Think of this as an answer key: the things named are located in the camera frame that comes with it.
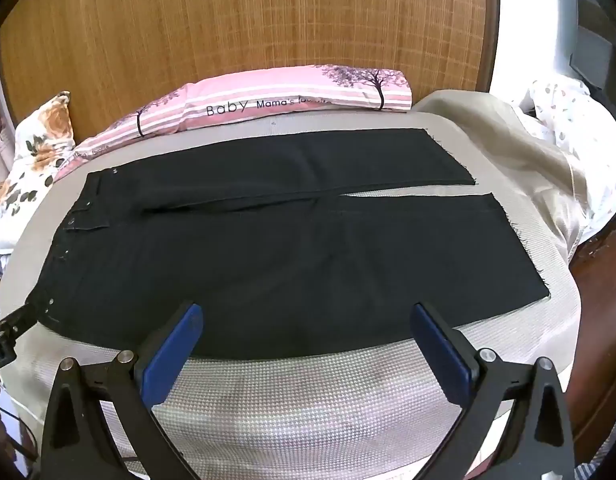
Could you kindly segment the wooden bamboo headboard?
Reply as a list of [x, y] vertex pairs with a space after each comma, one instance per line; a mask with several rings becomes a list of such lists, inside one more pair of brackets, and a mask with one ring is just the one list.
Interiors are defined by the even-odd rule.
[[498, 0], [18, 0], [0, 28], [14, 122], [68, 91], [78, 139], [187, 84], [241, 70], [401, 70], [415, 98], [484, 91]]

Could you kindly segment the black monitor on wall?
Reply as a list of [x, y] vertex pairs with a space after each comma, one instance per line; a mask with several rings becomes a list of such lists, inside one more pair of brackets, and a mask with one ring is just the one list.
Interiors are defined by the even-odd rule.
[[576, 47], [572, 69], [600, 102], [616, 114], [616, 28], [597, 0], [577, 0]]

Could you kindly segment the black pants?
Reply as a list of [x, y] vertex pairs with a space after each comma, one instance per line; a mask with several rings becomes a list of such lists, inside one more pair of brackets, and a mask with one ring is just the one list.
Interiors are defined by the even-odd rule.
[[548, 294], [491, 195], [422, 129], [263, 136], [87, 177], [28, 296], [64, 337], [136, 348], [184, 301], [195, 354], [286, 359], [391, 344], [413, 304], [462, 326]]

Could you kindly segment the white dotted quilt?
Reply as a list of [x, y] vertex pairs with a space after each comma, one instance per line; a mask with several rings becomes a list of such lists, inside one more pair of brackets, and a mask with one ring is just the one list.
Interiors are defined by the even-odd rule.
[[583, 81], [561, 74], [532, 81], [519, 119], [532, 136], [580, 162], [588, 193], [585, 242], [616, 213], [616, 120]]

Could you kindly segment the beige satin blanket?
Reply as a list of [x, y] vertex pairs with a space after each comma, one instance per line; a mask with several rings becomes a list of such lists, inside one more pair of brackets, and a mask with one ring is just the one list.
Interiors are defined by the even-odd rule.
[[532, 136], [513, 107], [489, 93], [438, 90], [413, 106], [460, 127], [494, 166], [532, 203], [570, 261], [582, 242], [592, 209], [582, 162]]

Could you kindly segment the floral orange white pillow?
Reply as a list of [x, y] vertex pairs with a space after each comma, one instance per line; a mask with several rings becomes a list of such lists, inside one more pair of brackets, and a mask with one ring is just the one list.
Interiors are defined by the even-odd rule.
[[16, 127], [13, 165], [0, 188], [0, 255], [12, 254], [74, 151], [69, 103], [70, 93], [62, 91]]

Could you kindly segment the pink striped Baby pillow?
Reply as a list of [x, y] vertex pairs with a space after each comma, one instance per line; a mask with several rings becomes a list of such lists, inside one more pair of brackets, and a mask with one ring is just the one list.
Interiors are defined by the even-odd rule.
[[58, 179], [117, 148], [156, 136], [309, 110], [407, 112], [412, 105], [407, 78], [389, 68], [327, 64], [225, 74], [185, 84], [81, 142], [58, 170]]

